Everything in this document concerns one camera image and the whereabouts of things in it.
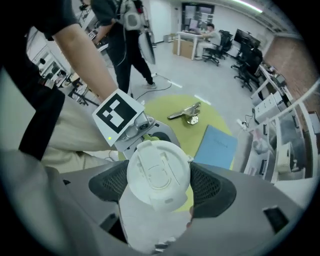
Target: ceiling light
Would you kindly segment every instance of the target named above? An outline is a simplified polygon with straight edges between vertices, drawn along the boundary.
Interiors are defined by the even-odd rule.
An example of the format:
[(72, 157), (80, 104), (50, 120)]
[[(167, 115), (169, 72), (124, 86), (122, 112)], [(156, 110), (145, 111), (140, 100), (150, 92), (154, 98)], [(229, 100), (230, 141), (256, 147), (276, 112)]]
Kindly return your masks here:
[(234, 1), (234, 2), (237, 2), (239, 4), (243, 4), (247, 7), (250, 7), (251, 9), (254, 9), (255, 11), (257, 11), (258, 13), (262, 13), (263, 11), (258, 9), (257, 7), (254, 7), (253, 5), (247, 3), (247, 2), (244, 2), (244, 1), (241, 1), (241, 0), (231, 0), (231, 1)]

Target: computer monitor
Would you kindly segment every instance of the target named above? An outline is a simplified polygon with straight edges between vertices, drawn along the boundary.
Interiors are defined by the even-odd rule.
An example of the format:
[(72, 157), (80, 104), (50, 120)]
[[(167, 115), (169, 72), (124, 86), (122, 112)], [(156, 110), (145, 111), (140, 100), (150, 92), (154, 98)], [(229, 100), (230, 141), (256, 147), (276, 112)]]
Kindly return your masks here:
[(235, 36), (234, 36), (234, 39), (233, 39), (235, 42), (238, 42), (238, 43), (246, 43), (246, 44), (249, 44), (251, 45), (253, 48), (258, 48), (259, 45), (260, 45), (260, 41), (256, 38), (254, 38), (252, 35), (240, 30), (240, 29), (237, 29), (236, 30), (236, 33), (235, 33)]
[(196, 30), (198, 28), (198, 21), (196, 19), (190, 19), (189, 29)]
[(240, 29), (237, 29), (233, 40), (241, 44), (243, 41), (243, 38), (248, 38), (248, 37), (249, 37), (248, 33), (243, 32)]

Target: blue book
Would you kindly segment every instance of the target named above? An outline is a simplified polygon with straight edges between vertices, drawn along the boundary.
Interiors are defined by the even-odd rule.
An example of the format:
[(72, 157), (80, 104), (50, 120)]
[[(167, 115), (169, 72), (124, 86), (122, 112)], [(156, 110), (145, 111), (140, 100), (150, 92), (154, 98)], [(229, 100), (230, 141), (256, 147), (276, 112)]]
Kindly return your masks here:
[(237, 139), (208, 125), (194, 162), (230, 169), (237, 149)]

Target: hand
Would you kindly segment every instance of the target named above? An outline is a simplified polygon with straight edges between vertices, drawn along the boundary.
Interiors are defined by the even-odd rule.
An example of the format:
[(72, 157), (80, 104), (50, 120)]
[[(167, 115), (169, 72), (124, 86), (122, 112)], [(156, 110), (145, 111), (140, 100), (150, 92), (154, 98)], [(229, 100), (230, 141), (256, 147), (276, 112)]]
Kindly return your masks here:
[(189, 213), (191, 214), (191, 220), (190, 220), (190, 222), (188, 222), (188, 223), (186, 224), (186, 227), (187, 227), (187, 228), (189, 228), (189, 227), (191, 226), (191, 223), (192, 223), (192, 218), (193, 218), (193, 215), (194, 215), (194, 207), (193, 207), (193, 206), (190, 207)]

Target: brick wall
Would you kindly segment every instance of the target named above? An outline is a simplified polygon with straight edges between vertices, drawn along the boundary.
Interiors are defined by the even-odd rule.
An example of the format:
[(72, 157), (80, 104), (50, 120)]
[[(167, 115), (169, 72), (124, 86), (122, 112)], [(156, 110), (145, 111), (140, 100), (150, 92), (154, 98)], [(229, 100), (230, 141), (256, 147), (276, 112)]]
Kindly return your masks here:
[[(295, 99), (300, 98), (319, 77), (319, 71), (302, 40), (276, 36), (264, 60), (285, 77)], [(320, 95), (312, 95), (304, 104), (308, 111), (316, 111), (320, 116)]]

